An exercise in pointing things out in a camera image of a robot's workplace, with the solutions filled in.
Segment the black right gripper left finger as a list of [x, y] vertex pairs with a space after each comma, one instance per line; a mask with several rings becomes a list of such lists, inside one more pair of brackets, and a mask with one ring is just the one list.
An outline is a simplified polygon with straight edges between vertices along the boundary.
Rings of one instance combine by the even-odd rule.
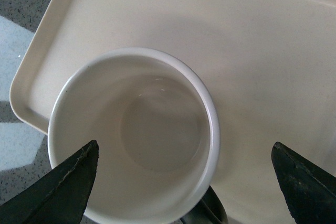
[[1, 205], [1, 223], [80, 223], [97, 173], [92, 140], [26, 190]]

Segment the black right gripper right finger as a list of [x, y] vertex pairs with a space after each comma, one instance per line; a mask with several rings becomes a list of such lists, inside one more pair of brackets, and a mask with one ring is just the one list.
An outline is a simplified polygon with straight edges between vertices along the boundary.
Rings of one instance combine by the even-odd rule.
[[295, 223], [335, 223], [335, 177], [280, 142], [271, 151]]

